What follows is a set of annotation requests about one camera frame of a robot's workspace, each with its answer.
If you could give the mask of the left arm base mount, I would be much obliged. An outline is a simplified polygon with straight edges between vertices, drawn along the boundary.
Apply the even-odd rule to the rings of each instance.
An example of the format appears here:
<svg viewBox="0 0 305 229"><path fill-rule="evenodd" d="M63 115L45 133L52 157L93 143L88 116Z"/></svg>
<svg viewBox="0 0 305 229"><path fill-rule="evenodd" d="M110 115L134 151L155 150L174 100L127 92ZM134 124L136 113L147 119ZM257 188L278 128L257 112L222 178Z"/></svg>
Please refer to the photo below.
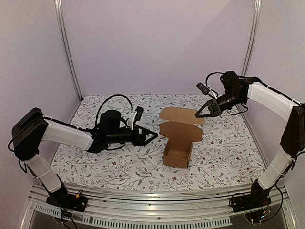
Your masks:
<svg viewBox="0 0 305 229"><path fill-rule="evenodd" d="M85 212L88 198L83 195L83 190L71 194L66 187L61 187L59 190L49 193L46 203L69 210Z"/></svg>

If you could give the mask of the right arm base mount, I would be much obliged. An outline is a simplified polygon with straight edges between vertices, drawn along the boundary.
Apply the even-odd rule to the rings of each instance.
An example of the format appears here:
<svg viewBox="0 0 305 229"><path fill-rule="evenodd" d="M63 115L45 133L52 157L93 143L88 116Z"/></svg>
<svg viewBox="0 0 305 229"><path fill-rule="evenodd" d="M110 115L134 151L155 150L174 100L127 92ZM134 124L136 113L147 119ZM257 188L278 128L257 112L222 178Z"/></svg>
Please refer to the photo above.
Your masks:
<svg viewBox="0 0 305 229"><path fill-rule="evenodd" d="M252 187L250 194L235 193L229 199L229 206L233 212L247 211L271 204L270 189Z"/></svg>

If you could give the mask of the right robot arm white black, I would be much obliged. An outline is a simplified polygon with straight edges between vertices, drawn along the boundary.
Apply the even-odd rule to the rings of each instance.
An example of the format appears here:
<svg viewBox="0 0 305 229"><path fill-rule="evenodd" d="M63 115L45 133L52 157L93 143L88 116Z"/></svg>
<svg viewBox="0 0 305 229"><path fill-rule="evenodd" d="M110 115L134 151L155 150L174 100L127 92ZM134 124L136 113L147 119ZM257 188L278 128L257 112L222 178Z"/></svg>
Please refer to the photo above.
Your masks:
<svg viewBox="0 0 305 229"><path fill-rule="evenodd" d="M267 163L246 198L250 208L264 202L264 193L305 154L305 104L268 86L257 76L235 71L213 72L196 87L208 97L196 118L244 115Z"/></svg>

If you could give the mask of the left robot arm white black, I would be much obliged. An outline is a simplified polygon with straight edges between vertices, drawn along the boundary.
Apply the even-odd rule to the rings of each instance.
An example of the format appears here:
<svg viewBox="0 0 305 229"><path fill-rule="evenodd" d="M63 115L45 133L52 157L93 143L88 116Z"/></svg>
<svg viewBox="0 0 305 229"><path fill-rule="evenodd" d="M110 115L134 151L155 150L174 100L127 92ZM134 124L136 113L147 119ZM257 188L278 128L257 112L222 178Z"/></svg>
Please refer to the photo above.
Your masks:
<svg viewBox="0 0 305 229"><path fill-rule="evenodd" d="M24 171L30 170L46 190L52 193L52 199L60 207L67 207L71 197L45 158L40 156L41 142L73 146L94 154L108 150L110 144L146 146L158 135L136 124L142 114L143 109L137 107L124 120L119 111L108 110L99 116L99 122L92 129L82 129L45 116L41 109L35 107L12 128L8 149L19 161L24 162Z"/></svg>

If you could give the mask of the brown cardboard box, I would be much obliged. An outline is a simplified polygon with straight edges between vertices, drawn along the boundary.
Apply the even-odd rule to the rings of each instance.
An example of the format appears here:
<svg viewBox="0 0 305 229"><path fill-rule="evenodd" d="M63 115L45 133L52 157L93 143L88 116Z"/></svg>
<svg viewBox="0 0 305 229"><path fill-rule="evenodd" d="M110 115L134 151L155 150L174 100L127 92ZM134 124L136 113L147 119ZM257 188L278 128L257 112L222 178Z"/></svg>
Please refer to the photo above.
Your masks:
<svg viewBox="0 0 305 229"><path fill-rule="evenodd" d="M195 117L195 113L194 109L180 107L166 107L160 112L159 117L165 121L159 124L160 135L168 139L163 152L164 165L189 167L193 143L203 138L198 125L203 125L204 119Z"/></svg>

